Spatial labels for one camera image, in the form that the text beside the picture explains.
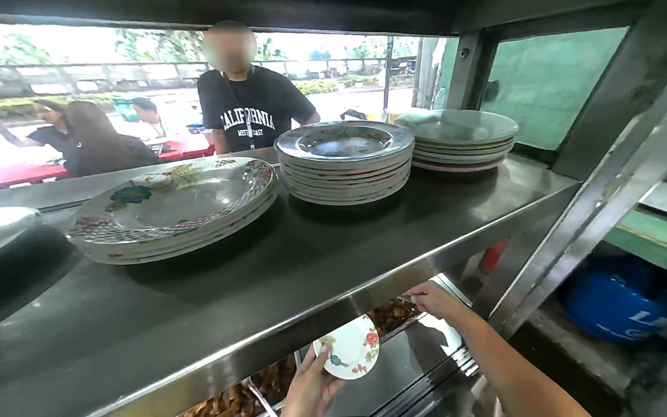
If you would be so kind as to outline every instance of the glass panel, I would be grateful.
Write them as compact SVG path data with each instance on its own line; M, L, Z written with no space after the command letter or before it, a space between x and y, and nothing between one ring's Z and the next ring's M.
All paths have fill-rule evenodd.
M480 110L519 124L519 142L557 149L627 27L501 42Z
M382 117L387 36L255 35L254 65L286 76L322 121ZM93 103L96 116L116 134L138 140L131 139L138 145L132 150L149 150L143 165L211 155L197 92L197 80L212 69L202 54L202 39L201 31L0 24L0 189L90 174L71 169L85 154L83 147L72 144L73 135L56 120L60 116L36 100L55 103L51 110L64 114L63 106L71 102ZM421 42L407 36L394 42L390 102L399 111L411 109L418 95L413 83ZM436 46L437 39L428 42ZM441 73L442 52L434 49L429 51L434 64L426 71L431 78L422 81L427 105ZM135 99L150 100L139 100L149 112L134 108ZM297 126L292 120L291 127ZM263 129L255 126L253 136ZM116 134L108 139L118 139ZM97 152L100 157L115 154L113 142L102 145L110 150ZM114 164L107 170L123 168Z

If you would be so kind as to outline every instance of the fence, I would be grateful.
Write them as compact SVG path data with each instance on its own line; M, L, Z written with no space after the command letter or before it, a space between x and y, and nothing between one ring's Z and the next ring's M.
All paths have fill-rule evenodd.
M329 59L254 62L291 80L370 75L384 68L385 59ZM59 64L0 66L0 98L39 95L106 93L192 88L206 62L150 64Z

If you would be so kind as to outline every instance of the white plate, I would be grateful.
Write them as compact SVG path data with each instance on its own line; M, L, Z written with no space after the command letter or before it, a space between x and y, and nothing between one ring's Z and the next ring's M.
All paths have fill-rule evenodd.
M220 241L230 235L232 235L235 232L238 232L239 230L243 229L247 225L251 224L254 220L259 218L264 212L266 212L269 207L274 203L274 200L277 198L277 194L273 194L270 196L264 204L259 206L256 210L252 211L249 213L246 217L243 217L239 220L237 220L235 223L230 224L228 227L223 229L220 232L217 232L216 234L212 234L210 236L203 236L199 238L197 242L189 242L187 243L186 246L182 246L179 249L175 250L170 250L166 251L161 254L156 254L156 255L150 255L150 256L139 256L135 258L124 258L120 256L112 257L112 258L103 258L96 256L94 254L86 254L89 258L91 258L93 261L97 261L100 263L112 263L114 265L134 265L138 263L148 263L148 262L154 262L154 261L162 261L164 259L169 259L173 258L175 256L179 256L181 254L186 254L191 251L195 251L201 248L204 248L205 246L215 243L217 241Z
M508 142L504 143L503 145L481 147L478 149L469 149L461 147L446 148L446 147L431 147L431 146L416 145L413 151L434 152L437 154L447 154L447 155L486 155L486 154L495 154L496 152L505 151L507 149L510 151L511 148L514 147L515 142L516 142L515 139L509 139Z
M130 245L196 233L252 204L274 184L260 159L206 159L118 185L82 204L70 241Z
M503 160L506 159L505 156L495 161L489 161L486 163L479 164L464 164L464 165L454 165L454 164L440 164L440 163L430 163L426 161L413 160L413 166L419 168L428 169L429 171L441 171L441 172L477 172L485 171L486 169L491 169L493 167L501 165Z
M384 183L377 183L374 186L366 188L351 188L351 189L331 189L331 188L316 188L307 185L299 185L292 181L287 181L288 189L296 194L304 194L307 197L316 198L318 200L332 200L332 201L355 201L363 198L374 197L376 194L382 193L390 187L405 182L411 174L410 170L403 171L393 178L389 178Z
M378 159L367 159L366 161L359 161L357 163L347 163L338 161L316 161L311 162L306 159L292 158L279 151L277 156L280 163L288 166L293 166L296 169L308 172L310 174L329 174L329 175L346 175L359 174L362 172L373 171L375 169L385 168L387 166L397 165L411 157L413 145L407 147L397 154L388 155Z
M515 137L519 125L500 114L477 110L432 110L406 114L393 122L408 128L417 142L436 145L475 145Z
M329 356L323 368L337 378L361 378L377 363L379 337L367 315L357 317L313 341L316 356L321 354L324 344L328 346Z
M408 178L405 179L405 181L402 181L386 190L380 193L376 193L372 197L366 197L362 198L360 200L355 200L355 201L332 201L332 200L323 200L320 198L316 197L310 197L305 194L301 194L299 192L295 192L294 190L290 190L290 194L294 195L297 198L300 198L303 201L307 201L309 203L315 203L315 204L320 204L320 205L358 205L358 204L367 204L367 203L372 203L377 200L382 200L385 197L389 197L390 195L393 195L397 193L401 188L403 188L403 185L408 182Z
M496 154L488 155L443 155L443 154L434 154L433 152L424 152L418 151L418 153L413 152L413 158L416 158L421 161L431 161L435 163L444 163L444 164L476 164L476 163L486 163L500 158L503 155L508 153L508 149Z
M383 172L382 174L377 174L373 176L366 176L364 178L343 178L343 179L320 179L320 178L309 178L307 176L299 176L293 172L288 171L287 167L280 166L280 171L283 175L292 178L298 183L303 183L305 185L310 185L312 187L319 188L352 188L353 185L369 185L375 181L386 180L387 178L392 178L394 175L397 175L400 172L407 171L410 169L411 160L405 161L403 165L394 168L390 171Z
M277 195L276 186L270 187L264 194L261 194L252 204L246 205L237 212L228 217L224 217L217 222L213 222L212 229L203 229L196 233L183 233L172 237L162 237L154 241L146 241L135 243L132 246L120 245L93 245L81 243L77 247L85 254L94 254L97 257L115 257L123 258L137 258L143 256L150 256L154 254L162 254L168 251L177 250L182 247L194 244L200 241L206 241L212 235L218 235L223 232L223 229L238 219L246 217L249 213L256 210L258 207L264 205L270 198L274 199Z
M347 120L300 126L280 135L276 144L295 158L348 162L401 152L413 145L413 135L389 123Z

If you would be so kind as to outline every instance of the counter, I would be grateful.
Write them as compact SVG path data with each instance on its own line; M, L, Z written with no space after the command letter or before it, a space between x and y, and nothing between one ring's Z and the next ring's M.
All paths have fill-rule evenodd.
M84 178L73 201L125 176ZM45 227L0 259L0 415L118 415L135 400L175 415L561 209L577 187L517 156L477 175L414 168L399 193L353 209L280 185L242 231L136 266L90 261Z

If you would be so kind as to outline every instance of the person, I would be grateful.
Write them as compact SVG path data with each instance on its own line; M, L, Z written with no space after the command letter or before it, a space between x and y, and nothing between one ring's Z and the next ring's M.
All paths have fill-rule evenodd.
M78 147L70 169L76 176L161 163L140 139L117 133L107 115L92 102L69 103L65 116L69 139Z
M256 38L243 23L224 21L205 32L202 49L215 68L197 81L205 136L217 154L272 146L292 119L316 123L316 108L287 77L251 64Z
M493 327L434 281L406 291L419 311L443 318L465 339L470 354L498 395L506 415L526 417L588 417L569 394L524 359ZM342 382L322 373L328 353L314 360L308 351L290 385L283 417L323 415Z
M136 97L133 99L133 109L138 115L138 119L147 123L153 129L152 139L166 137L166 129L161 116L159 116L159 111L150 99Z
M63 166L66 171L73 174L71 161L77 157L78 147L68 136L65 121L66 106L50 100L35 100L32 106L38 117L48 124L47 126L35 129L25 138L19 138L12 134L0 119L0 134L7 142L18 147L52 146L58 152L61 152L64 160Z

